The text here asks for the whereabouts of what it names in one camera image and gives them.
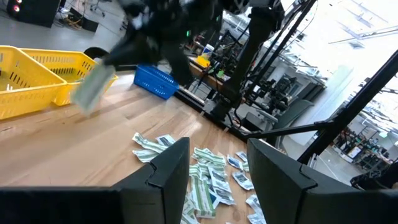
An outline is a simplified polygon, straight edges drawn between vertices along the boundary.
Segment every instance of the yellow basket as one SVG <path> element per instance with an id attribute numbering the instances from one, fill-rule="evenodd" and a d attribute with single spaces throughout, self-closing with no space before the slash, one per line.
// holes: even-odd
<path id="1" fill-rule="evenodd" d="M 70 93 L 80 84 L 80 81 L 89 74 L 96 64 L 93 59 L 82 52 L 39 49 L 21 50 L 67 82 L 53 101 L 59 106 L 70 103 Z M 105 91 L 108 90 L 116 79 L 118 79 L 118 77 L 114 75 L 106 86 Z"/>
<path id="2" fill-rule="evenodd" d="M 0 46 L 0 119 L 42 110 L 66 85 L 15 47 Z"/>

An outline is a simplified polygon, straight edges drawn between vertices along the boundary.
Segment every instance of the gray floor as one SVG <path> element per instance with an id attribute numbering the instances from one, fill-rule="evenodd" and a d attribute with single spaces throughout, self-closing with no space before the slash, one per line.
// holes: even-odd
<path id="1" fill-rule="evenodd" d="M 283 145 L 287 154 L 293 159 L 299 158 L 307 148 L 299 145 L 288 136 L 284 138 Z M 342 159 L 331 147 L 323 151 L 318 158 L 315 169 L 344 184 L 350 185 L 349 180 L 351 178 L 363 173 L 361 169 Z"/>
<path id="2" fill-rule="evenodd" d="M 66 7 L 73 6 L 83 12 L 84 6 L 81 5 L 82 2 L 83 0 L 69 0 Z M 101 47 L 109 50 L 124 35 L 124 31 L 119 30 L 124 13 L 115 2 L 101 3 L 101 7 L 106 10 L 105 17 L 102 17 L 100 13 L 91 12 L 89 7 L 85 11 L 85 15 L 90 19 L 99 22 L 95 33 L 86 30 L 74 30 L 68 27 L 57 27 L 55 25 L 49 29 L 25 24 L 8 18 L 4 11 L 0 11 L 0 45 L 76 51 L 84 51 L 88 47 Z M 192 85 L 190 90 L 193 90 L 195 86 L 195 84 Z M 209 90 L 206 85 L 201 85 L 196 94 L 205 99 Z M 288 136 L 284 139 L 283 144 L 289 156 L 294 159 L 298 158 L 305 150 L 305 147 L 297 144 Z M 349 184 L 349 180 L 352 177 L 362 173 L 357 167 L 340 158 L 332 149 L 327 149 L 320 156 L 316 170 L 345 184 Z"/>

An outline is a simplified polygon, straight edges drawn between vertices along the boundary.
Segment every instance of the office chair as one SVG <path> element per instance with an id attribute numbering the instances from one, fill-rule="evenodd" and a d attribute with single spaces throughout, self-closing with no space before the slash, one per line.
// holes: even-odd
<path id="1" fill-rule="evenodd" d="M 102 17 L 105 17 L 105 10 L 101 8 L 100 2 L 112 2 L 112 0 L 97 0 L 96 4 L 90 6 L 91 11 L 97 11 L 98 9 L 101 11 Z"/>
<path id="2" fill-rule="evenodd" d="M 278 122 L 275 123 L 272 129 L 288 128 L 297 118 L 313 105 L 314 104 L 308 100 L 295 100 L 286 112 L 278 118 Z M 280 143 L 283 141 L 283 138 L 284 136 L 273 136 L 267 138 L 267 142 L 278 149 L 280 148 Z"/>

